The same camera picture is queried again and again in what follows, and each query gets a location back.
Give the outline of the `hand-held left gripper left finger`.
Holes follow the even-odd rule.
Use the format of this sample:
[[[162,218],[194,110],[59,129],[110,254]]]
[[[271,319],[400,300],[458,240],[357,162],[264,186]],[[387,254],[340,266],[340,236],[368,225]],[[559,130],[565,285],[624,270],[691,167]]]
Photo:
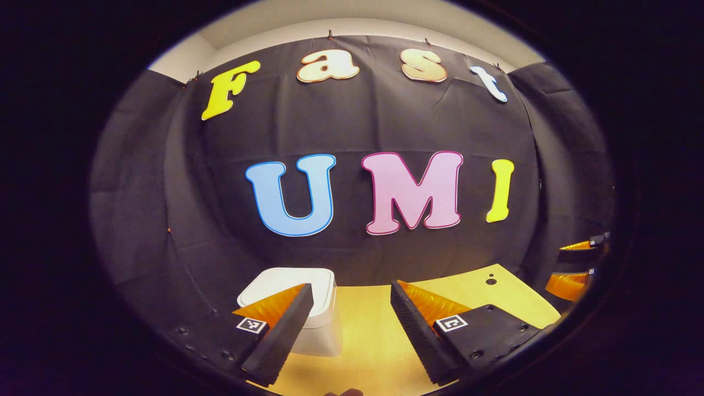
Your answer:
[[[168,340],[228,382],[275,383],[314,305],[302,283],[236,310],[210,313],[165,331]]]

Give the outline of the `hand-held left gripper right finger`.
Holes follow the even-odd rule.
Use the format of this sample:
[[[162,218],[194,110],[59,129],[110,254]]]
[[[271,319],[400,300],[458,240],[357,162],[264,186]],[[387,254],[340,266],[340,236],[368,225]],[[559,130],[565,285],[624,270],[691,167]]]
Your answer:
[[[497,304],[468,307],[396,280],[390,305],[433,384],[477,382],[551,332]]]

